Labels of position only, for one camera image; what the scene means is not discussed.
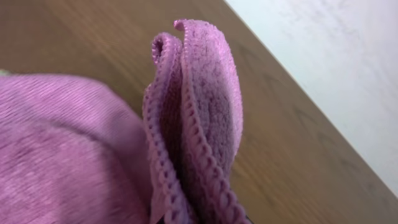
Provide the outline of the purple microfiber cloth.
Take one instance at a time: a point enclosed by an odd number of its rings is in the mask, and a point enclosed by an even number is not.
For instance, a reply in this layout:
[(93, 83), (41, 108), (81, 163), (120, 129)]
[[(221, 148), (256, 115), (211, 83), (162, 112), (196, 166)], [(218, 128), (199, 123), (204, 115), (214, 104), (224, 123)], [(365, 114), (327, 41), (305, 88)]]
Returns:
[(243, 102), (224, 34), (179, 19), (179, 39), (152, 42), (156, 67), (142, 106), (153, 186), (150, 222), (247, 223), (229, 174), (243, 132)]

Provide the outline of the folded purple cloth stack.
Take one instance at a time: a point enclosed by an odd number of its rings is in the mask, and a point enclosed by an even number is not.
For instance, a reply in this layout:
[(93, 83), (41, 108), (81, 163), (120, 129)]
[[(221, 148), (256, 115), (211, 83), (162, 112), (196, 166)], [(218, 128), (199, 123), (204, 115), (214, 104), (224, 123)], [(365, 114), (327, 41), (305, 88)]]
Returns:
[(148, 223), (142, 121), (107, 86), (1, 78), (2, 223)]

